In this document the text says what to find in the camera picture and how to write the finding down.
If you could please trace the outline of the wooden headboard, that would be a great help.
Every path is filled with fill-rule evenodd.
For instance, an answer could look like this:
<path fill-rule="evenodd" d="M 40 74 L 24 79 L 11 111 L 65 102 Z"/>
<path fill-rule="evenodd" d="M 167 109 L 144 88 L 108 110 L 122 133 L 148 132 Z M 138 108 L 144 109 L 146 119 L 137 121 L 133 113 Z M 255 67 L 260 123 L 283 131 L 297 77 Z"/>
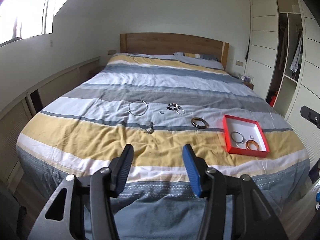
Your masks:
<path fill-rule="evenodd" d="M 122 53 L 169 55 L 175 52 L 214 55 L 226 68 L 229 43 L 211 38 L 173 33 L 120 34 Z"/>

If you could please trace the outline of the red jewelry box tray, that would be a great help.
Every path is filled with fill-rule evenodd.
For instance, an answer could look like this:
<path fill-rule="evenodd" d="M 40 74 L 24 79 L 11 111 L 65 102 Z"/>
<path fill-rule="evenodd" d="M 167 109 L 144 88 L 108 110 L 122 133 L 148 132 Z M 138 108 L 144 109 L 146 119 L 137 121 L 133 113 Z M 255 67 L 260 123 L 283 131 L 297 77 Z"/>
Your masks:
<path fill-rule="evenodd" d="M 270 152 L 266 137 L 257 121 L 225 114 L 222 124 L 225 134 L 226 150 L 229 154 L 265 158 Z M 247 150 L 245 146 L 246 141 L 243 144 L 236 144 L 230 137 L 230 133 L 233 131 L 240 132 L 246 141 L 251 139 L 255 140 L 260 145 L 260 150 Z"/>

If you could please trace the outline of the dark tortoiseshell bangle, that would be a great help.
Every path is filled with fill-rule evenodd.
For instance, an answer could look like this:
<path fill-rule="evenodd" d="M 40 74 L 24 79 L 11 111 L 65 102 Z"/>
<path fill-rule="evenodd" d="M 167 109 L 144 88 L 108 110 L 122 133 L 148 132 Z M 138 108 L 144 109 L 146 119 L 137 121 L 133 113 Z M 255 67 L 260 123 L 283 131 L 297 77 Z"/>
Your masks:
<path fill-rule="evenodd" d="M 209 127 L 208 122 L 206 120 L 199 118 L 199 117 L 194 117 L 191 119 L 191 124 L 196 128 L 196 129 L 207 129 Z"/>

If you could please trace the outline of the low white wall cabinet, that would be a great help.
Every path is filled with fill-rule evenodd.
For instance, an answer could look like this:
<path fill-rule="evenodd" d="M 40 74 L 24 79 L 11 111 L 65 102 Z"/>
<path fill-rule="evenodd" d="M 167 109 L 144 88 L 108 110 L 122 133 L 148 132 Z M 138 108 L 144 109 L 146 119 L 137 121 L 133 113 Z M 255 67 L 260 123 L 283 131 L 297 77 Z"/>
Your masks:
<path fill-rule="evenodd" d="M 37 83 L 1 110 L 1 184 L 15 192 L 24 172 L 16 141 L 29 120 L 43 107 L 90 79 L 99 69 L 100 57 L 66 68 Z"/>

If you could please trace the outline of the white wardrobe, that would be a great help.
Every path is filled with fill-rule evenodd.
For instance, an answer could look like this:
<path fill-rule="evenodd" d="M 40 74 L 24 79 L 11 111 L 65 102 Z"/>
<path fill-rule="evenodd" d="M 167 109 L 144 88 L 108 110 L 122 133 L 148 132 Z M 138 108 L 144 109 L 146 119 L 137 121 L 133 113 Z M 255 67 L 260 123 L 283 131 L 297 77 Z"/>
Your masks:
<path fill-rule="evenodd" d="M 319 161 L 319 129 L 300 115 L 319 113 L 319 25 L 303 0 L 249 0 L 250 38 L 245 75 L 253 90 L 280 114 Z M 298 70 L 289 70 L 303 34 Z"/>

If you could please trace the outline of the blue striped pillow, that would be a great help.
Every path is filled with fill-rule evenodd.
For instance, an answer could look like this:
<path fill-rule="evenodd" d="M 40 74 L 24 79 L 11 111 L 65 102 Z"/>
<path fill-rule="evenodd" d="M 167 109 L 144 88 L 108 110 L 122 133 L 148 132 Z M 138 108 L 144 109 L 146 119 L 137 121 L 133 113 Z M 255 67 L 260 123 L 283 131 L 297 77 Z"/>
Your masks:
<path fill-rule="evenodd" d="M 191 57 L 194 59 L 204 59 L 204 60 L 211 60 L 211 61 L 218 61 L 219 62 L 219 59 L 216 56 L 210 55 L 210 54 L 175 52 L 174 55 L 175 56 L 186 56 L 186 57 Z"/>

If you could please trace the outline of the bright window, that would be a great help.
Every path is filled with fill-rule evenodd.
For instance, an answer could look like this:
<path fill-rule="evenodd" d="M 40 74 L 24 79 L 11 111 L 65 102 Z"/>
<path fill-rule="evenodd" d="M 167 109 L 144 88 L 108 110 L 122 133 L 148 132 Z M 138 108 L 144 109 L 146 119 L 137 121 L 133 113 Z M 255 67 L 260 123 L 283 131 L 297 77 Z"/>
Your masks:
<path fill-rule="evenodd" d="M 54 17 L 67 0 L 1 0 L 1 46 L 51 34 Z"/>

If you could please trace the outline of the hanging striped shirt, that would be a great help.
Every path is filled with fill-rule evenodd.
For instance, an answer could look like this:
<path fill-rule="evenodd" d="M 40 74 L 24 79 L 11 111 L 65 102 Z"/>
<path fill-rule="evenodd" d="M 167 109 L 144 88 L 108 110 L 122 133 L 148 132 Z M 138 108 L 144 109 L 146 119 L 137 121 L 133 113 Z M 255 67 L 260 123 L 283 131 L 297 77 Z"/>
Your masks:
<path fill-rule="evenodd" d="M 299 38 L 299 42 L 292 60 L 292 63 L 289 67 L 289 70 L 291 70 L 291 72 L 295 73 L 298 70 L 298 65 L 299 65 L 299 57 L 300 57 L 300 51 L 301 51 L 301 47 L 303 44 L 303 34 L 301 34 L 300 38 Z"/>

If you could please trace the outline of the amber resin bangle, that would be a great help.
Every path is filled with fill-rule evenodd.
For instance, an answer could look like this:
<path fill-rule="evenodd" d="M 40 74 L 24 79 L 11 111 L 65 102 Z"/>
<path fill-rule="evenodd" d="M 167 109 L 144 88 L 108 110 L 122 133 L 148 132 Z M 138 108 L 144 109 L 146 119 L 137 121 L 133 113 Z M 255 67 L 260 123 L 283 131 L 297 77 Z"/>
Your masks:
<path fill-rule="evenodd" d="M 246 141 L 245 146 L 247 150 L 253 150 L 253 151 L 260 150 L 260 145 L 255 140 L 252 140 L 252 139 Z"/>

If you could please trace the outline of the striped bed duvet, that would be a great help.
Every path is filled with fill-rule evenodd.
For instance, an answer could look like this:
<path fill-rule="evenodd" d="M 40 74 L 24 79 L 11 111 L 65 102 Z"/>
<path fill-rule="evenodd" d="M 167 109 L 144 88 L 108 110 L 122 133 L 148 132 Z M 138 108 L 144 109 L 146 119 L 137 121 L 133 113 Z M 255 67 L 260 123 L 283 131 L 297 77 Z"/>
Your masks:
<path fill-rule="evenodd" d="M 265 158 L 227 152 L 225 114 L 259 123 L 270 148 Z M 209 127 L 196 129 L 194 117 Z M 114 55 L 101 72 L 37 113 L 16 148 L 26 175 L 49 197 L 65 176 L 92 175 L 127 144 L 135 156 L 124 191 L 111 201 L 121 239 L 196 238 L 205 201 L 191 189 L 186 144 L 227 176 L 250 175 L 276 214 L 310 170 L 305 146 L 264 99 L 219 62 L 174 55 Z"/>

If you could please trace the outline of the silver metal clasp charm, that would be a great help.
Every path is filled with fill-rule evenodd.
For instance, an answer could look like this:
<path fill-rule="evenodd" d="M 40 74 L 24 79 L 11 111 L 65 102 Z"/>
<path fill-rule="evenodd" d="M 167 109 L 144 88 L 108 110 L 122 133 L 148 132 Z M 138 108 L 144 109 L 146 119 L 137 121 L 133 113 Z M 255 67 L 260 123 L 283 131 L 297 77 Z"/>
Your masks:
<path fill-rule="evenodd" d="M 146 129 L 146 131 L 147 131 L 148 134 L 152 134 L 152 133 L 154 132 L 153 125 L 154 125 L 153 122 L 150 122 L 150 123 L 149 123 L 149 125 L 148 125 L 148 127 L 147 127 L 147 129 Z"/>

